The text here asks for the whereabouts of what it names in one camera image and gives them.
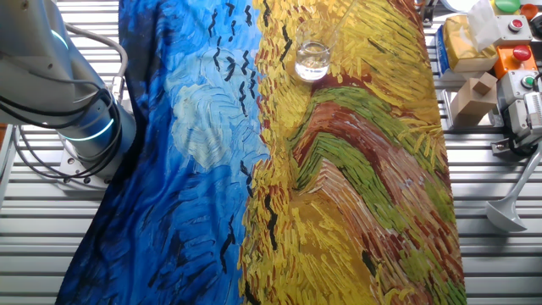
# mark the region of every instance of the small wooden block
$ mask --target small wooden block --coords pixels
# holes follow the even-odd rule
[[[482,77],[480,77],[478,82],[474,85],[473,90],[481,95],[486,95],[491,88],[497,84],[497,81],[498,80],[493,75],[484,73],[484,75],[482,75]]]

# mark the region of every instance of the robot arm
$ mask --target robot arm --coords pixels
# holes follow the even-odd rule
[[[134,139],[135,121],[69,39],[56,5],[3,1],[0,20],[0,122],[57,129],[92,168],[86,174],[111,179]],[[117,96],[124,69],[115,78]]]

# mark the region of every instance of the orange device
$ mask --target orange device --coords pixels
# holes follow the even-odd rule
[[[537,70],[530,46],[499,46],[499,59],[495,63],[495,76],[500,80],[508,71],[516,69]]]

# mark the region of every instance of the metal bracket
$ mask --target metal bracket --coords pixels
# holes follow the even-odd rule
[[[439,0],[426,0],[425,5],[422,6],[420,15],[424,27],[433,26],[434,8],[437,6]]]
[[[13,132],[13,126],[8,125],[3,138],[2,149],[0,150],[0,208],[2,207],[3,198],[8,188],[9,173],[11,172],[11,167],[14,165],[15,148],[13,141],[11,141]],[[19,139],[19,130],[16,130],[16,132],[15,138]]]
[[[491,151],[493,152],[495,156],[503,156],[507,154],[514,155],[514,152],[510,150],[509,138],[491,143]]]

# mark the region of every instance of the van gogh painting fabric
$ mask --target van gogh painting fabric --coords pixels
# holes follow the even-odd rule
[[[59,304],[466,304],[412,1],[359,0],[295,76],[296,27],[350,4],[120,1],[138,138]]]

